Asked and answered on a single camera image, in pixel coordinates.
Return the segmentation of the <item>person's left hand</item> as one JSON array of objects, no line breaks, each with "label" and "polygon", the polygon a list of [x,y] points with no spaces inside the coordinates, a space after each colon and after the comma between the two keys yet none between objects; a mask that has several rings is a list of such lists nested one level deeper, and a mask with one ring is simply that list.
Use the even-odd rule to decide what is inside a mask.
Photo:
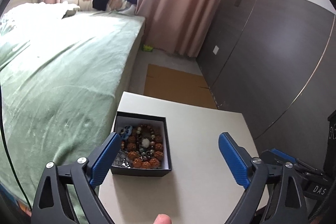
[{"label": "person's left hand", "polygon": [[172,224],[171,218],[166,214],[157,215],[153,224]]}]

